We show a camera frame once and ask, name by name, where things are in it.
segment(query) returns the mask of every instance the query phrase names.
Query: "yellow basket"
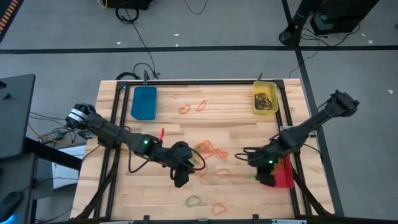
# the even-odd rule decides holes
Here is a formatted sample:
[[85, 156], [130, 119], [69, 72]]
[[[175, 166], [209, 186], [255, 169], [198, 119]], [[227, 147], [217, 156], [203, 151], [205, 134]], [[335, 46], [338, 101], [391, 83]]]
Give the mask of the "yellow basket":
[[[256, 95], [257, 97], [266, 97], [271, 103], [268, 109], [259, 110], [259, 105], [256, 108]], [[273, 82], [262, 82], [255, 81], [253, 84], [252, 93], [252, 109], [254, 114], [269, 115], [274, 114], [278, 111], [278, 96], [277, 96], [277, 86]]]

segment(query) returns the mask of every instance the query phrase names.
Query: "red container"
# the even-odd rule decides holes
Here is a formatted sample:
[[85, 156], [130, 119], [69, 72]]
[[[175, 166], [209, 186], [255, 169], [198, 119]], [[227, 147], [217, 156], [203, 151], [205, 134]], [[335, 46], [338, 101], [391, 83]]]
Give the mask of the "red container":
[[284, 157], [283, 168], [276, 168], [274, 171], [275, 187], [291, 189], [294, 186], [292, 164], [290, 163], [290, 155]]

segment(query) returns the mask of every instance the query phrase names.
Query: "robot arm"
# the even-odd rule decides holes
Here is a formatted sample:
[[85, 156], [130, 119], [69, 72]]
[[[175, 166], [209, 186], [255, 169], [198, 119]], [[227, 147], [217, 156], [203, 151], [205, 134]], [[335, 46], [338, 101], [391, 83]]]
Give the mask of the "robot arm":
[[275, 179], [271, 172], [274, 163], [279, 158], [298, 152], [312, 131], [331, 118], [351, 116], [356, 112], [358, 105], [359, 102], [353, 100], [347, 93], [336, 90], [325, 102], [325, 107], [315, 116], [298, 126], [283, 130], [279, 135], [271, 138], [268, 145], [246, 147], [243, 149], [244, 153], [236, 154], [235, 157], [247, 161], [250, 166], [257, 167], [257, 180], [262, 184], [273, 186]]
[[67, 126], [74, 129], [87, 129], [98, 136], [101, 146], [117, 149], [121, 143], [128, 146], [135, 155], [151, 162], [157, 162], [170, 168], [171, 179], [176, 187], [182, 187], [189, 181], [188, 175], [201, 170], [189, 161], [195, 152], [183, 141], [176, 142], [171, 148], [162, 147], [162, 140], [149, 134], [131, 133], [119, 127], [95, 112], [91, 105], [76, 104], [66, 118]]

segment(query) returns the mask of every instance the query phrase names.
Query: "wooden table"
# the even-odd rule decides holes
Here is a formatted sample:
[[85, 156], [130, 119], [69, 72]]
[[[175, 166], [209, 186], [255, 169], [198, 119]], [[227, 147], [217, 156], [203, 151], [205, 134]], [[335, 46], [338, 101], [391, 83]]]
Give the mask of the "wooden table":
[[[300, 124], [309, 117], [300, 80], [290, 79], [284, 82], [294, 125]], [[102, 81], [99, 87], [95, 107], [97, 113], [106, 119], [111, 116], [115, 87], [116, 81]], [[207, 159], [206, 174], [202, 178], [191, 175], [190, 181], [177, 189], [170, 180], [169, 169], [162, 168], [155, 162], [150, 162], [139, 172], [130, 174], [127, 171], [128, 150], [123, 145], [112, 220], [142, 220], [144, 215], [150, 215], [151, 220], [246, 219], [252, 218], [253, 214], [259, 214], [260, 218], [294, 217], [288, 189], [268, 187], [248, 178], [248, 174], [256, 173], [255, 168], [233, 157], [233, 154], [242, 152], [245, 146], [268, 144], [268, 138], [278, 133], [275, 116], [252, 113], [252, 85], [158, 86], [155, 121], [136, 121], [131, 117], [133, 88], [130, 90], [126, 116], [126, 125], [132, 132], [160, 136], [161, 129], [165, 128], [165, 147], [170, 147], [177, 141], [185, 141], [192, 147], [208, 139], [215, 148], [229, 152], [229, 157], [227, 162], [215, 156]], [[122, 93], [119, 105], [122, 105], [123, 95]], [[207, 102], [205, 109], [196, 112], [197, 106], [203, 100]], [[286, 125], [280, 93], [279, 101], [282, 119]], [[179, 108], [186, 104], [191, 105], [189, 113], [179, 114]], [[120, 107], [116, 124], [119, 124], [121, 116]], [[317, 147], [315, 139], [307, 140], [307, 144]], [[96, 139], [89, 140], [86, 153], [96, 146]], [[104, 149], [99, 148], [85, 159], [71, 217], [78, 215], [96, 192], [103, 154]], [[329, 212], [333, 212], [319, 153], [304, 146], [301, 160], [307, 187]], [[142, 162], [144, 161], [141, 158], [134, 156], [132, 169]], [[220, 178], [214, 173], [218, 169], [229, 169], [232, 175]], [[304, 213], [300, 189], [297, 186], [296, 191], [300, 211]], [[200, 206], [185, 205], [185, 200], [192, 195], [201, 198]], [[107, 196], [108, 193], [105, 192], [101, 215], [104, 215]], [[225, 204], [228, 211], [216, 216], [212, 214], [211, 208], [218, 202]]]

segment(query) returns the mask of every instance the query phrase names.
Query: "gray floor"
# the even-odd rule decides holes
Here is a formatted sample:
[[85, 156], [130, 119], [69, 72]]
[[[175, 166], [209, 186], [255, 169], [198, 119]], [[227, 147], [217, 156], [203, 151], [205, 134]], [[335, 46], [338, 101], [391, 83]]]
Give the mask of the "gray floor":
[[[203, 5], [189, 2], [195, 9]], [[292, 13], [298, 3], [289, 1]], [[369, 40], [373, 45], [398, 44], [397, 10], [398, 1], [381, 0], [343, 45], [368, 45]], [[209, 0], [200, 16], [191, 14], [183, 0], [155, 0], [137, 21], [151, 47], [281, 45], [277, 36], [286, 25], [279, 0]], [[342, 36], [331, 35], [327, 41], [334, 44]], [[0, 44], [0, 49], [92, 47], [142, 45], [132, 26], [121, 24], [112, 10], [102, 10], [95, 0], [25, 0]], [[153, 57], [162, 79], [254, 78], [260, 72], [287, 78], [297, 66], [294, 52], [174, 52]], [[393, 209], [398, 201], [398, 124], [393, 112], [398, 109], [397, 61], [397, 51], [319, 52], [306, 61], [317, 104], [337, 88], [361, 102], [353, 117], [325, 125], [338, 190], [350, 217], [398, 220]], [[101, 80], [113, 80], [137, 62], [149, 63], [148, 54], [0, 55], [0, 77], [36, 74], [32, 111], [63, 118], [75, 103], [94, 103]], [[300, 72], [292, 77], [299, 78]], [[57, 128], [47, 121], [30, 123], [42, 134]], [[70, 208], [73, 191], [55, 197], [39, 203], [38, 218], [46, 220]]]

